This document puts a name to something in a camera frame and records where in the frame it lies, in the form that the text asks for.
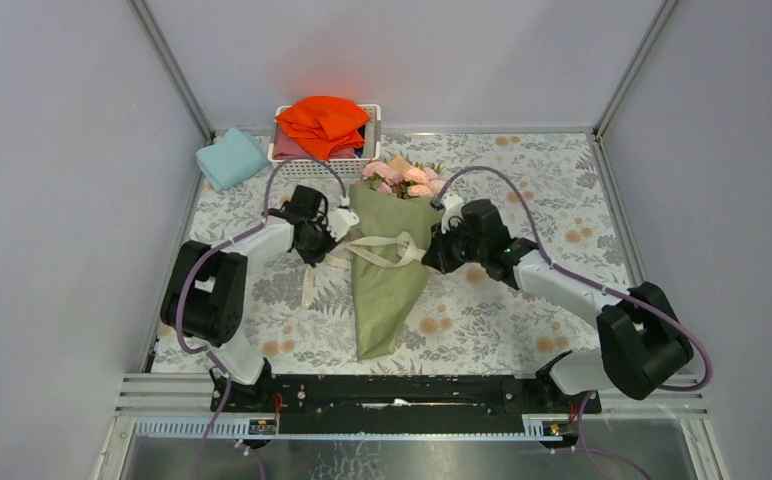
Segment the cream ribbon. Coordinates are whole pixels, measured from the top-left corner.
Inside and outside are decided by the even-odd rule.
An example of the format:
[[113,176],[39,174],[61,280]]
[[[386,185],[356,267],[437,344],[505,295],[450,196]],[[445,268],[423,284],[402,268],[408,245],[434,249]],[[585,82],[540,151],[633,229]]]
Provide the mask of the cream ribbon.
[[380,268],[396,269],[413,262],[420,263],[425,253],[409,232],[396,237],[364,236],[340,244],[333,253],[326,255],[322,264],[350,271],[354,257]]

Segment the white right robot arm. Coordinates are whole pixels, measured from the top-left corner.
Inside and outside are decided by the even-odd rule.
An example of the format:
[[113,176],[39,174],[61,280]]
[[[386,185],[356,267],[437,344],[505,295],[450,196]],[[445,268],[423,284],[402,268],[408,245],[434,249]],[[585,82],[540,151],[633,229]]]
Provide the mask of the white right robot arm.
[[536,371],[550,393],[574,397],[616,388],[643,400],[693,359],[693,346],[673,326],[674,312],[658,286],[645,282],[616,296],[606,285],[564,273],[543,258],[536,242],[511,236],[488,200],[465,203],[447,194],[432,206],[442,218],[431,229],[424,265],[450,274],[478,264],[491,279],[538,295],[597,331],[597,347],[566,350]]

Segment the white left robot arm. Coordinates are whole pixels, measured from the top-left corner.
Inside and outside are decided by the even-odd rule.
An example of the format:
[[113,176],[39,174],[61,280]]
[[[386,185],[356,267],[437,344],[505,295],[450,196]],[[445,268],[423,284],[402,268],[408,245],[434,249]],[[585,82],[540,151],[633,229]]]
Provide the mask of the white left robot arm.
[[291,251],[315,266],[359,223],[343,196],[335,207],[324,194],[299,185],[290,200],[269,208],[246,231],[212,246],[181,245],[160,309],[181,349],[204,353],[239,385],[256,385],[269,374],[267,360],[248,340],[242,322],[250,274]]

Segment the green and orange wrapping paper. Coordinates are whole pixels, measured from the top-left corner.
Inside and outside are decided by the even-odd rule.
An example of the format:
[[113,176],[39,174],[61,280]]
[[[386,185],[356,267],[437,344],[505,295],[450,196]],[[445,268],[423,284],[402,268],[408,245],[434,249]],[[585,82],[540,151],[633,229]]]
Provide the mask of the green and orange wrapping paper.
[[[438,173],[438,180],[443,181],[437,166],[412,163],[402,155],[374,161],[385,162],[401,174],[410,167],[429,167]],[[404,180],[392,185],[396,196],[389,196],[377,191],[381,183],[385,182],[366,180],[361,174],[361,179],[351,186],[350,206],[359,216],[360,224],[349,241],[364,236],[396,237],[409,232],[426,251],[431,227],[441,219],[441,214],[431,206],[433,197],[408,197],[406,189],[411,183]],[[359,258],[351,260],[357,357],[370,360],[392,354],[430,273],[421,262],[384,269]]]

